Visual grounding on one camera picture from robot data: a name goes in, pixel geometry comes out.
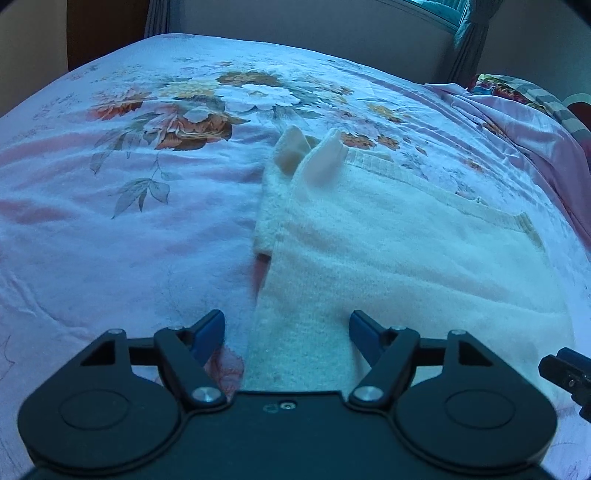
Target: wall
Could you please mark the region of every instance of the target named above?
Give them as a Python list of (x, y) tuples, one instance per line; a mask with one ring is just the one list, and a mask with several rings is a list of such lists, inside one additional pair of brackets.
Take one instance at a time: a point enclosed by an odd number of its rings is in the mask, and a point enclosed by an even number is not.
[(173, 31), (320, 51), (413, 82), (433, 82), (453, 34), (378, 0), (175, 0)]
[(16, 0), (0, 14), (0, 116), (67, 72), (67, 0)]
[(523, 78), (563, 100), (591, 93), (590, 46), (591, 27), (561, 0), (505, 0), (479, 72)]

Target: silver bolt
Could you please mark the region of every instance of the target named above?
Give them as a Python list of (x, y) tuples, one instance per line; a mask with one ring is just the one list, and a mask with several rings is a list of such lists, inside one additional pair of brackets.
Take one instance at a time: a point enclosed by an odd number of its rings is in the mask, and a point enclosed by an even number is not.
[(384, 396), (384, 392), (373, 385), (355, 388), (353, 396), (362, 401), (376, 401)]
[(279, 404), (279, 408), (281, 408), (282, 410), (293, 410), (296, 407), (296, 404), (293, 403), (292, 401), (282, 401)]
[(199, 387), (191, 393), (191, 397), (193, 397), (194, 400), (203, 403), (213, 403), (221, 396), (222, 392), (214, 387)]

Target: bed sheet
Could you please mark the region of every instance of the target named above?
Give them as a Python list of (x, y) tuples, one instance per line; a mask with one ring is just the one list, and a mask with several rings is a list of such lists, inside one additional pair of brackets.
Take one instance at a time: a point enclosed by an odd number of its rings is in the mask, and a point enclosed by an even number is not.
[[(265, 268), (252, 253), (262, 170), (288, 125), (311, 138), (337, 127), (348, 146), (526, 212), (577, 348), (591, 354), (591, 270), (564, 199), (544, 191), (519, 138), (452, 97), (319, 53), (170, 34), (85, 65), (1, 118), (0, 478), (30, 467), (16, 429), (24, 398), (110, 327), (149, 336), (222, 309), (226, 344), (208, 369), (227, 393), (239, 387)], [(548, 138), (568, 151), (560, 128)], [(591, 428), (574, 407), (560, 417), (544, 464), (583, 480)]]

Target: folded garment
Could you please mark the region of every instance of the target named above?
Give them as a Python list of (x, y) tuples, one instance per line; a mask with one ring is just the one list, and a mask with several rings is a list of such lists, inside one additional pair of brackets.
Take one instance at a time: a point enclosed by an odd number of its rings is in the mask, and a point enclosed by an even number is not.
[[(556, 405), (537, 371), (573, 346), (565, 303), (525, 214), (509, 215), (349, 148), (285, 131), (264, 175), (255, 250), (271, 256), (243, 388), (341, 390), (369, 367), (348, 337), (361, 309), (423, 337), (464, 329)], [(419, 369), (415, 381), (433, 376)]]

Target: curtain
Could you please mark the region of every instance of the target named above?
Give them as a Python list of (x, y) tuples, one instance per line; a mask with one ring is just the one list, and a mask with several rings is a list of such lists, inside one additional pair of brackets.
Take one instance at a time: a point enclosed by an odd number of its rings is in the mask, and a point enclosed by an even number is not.
[(150, 0), (144, 38), (153, 37), (170, 30), (170, 0)]
[(482, 56), (488, 24), (503, 0), (469, 0), (466, 15), (441, 64), (439, 82), (468, 86)]

